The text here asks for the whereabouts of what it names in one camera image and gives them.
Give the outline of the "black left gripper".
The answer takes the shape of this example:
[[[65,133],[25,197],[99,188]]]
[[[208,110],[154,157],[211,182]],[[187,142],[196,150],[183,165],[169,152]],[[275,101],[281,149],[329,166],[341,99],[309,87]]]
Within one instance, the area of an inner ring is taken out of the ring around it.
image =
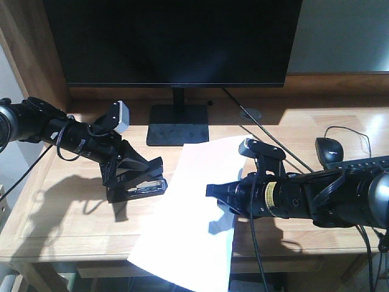
[[[88,152],[88,158],[99,163],[103,185],[106,187],[116,187],[121,180],[117,176],[125,171],[143,171],[143,157],[118,134],[91,137]]]

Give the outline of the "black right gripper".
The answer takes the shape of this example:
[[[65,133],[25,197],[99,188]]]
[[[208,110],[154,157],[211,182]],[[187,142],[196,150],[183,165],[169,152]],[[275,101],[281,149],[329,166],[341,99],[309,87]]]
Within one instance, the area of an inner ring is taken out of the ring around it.
[[[254,176],[226,184],[208,184],[206,197],[228,204],[246,218],[307,218],[307,199],[301,185],[292,179],[272,178],[252,185]]]

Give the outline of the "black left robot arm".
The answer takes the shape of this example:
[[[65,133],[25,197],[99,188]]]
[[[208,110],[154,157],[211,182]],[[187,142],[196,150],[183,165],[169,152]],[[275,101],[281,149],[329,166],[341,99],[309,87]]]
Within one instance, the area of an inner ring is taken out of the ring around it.
[[[94,123],[78,122],[51,104],[29,97],[22,103],[1,99],[1,149],[9,142],[47,142],[56,147],[58,156],[67,150],[77,158],[100,164],[103,179],[112,178],[117,169],[144,172],[147,161],[121,134],[129,127],[129,109],[122,101],[114,102],[108,112]]]

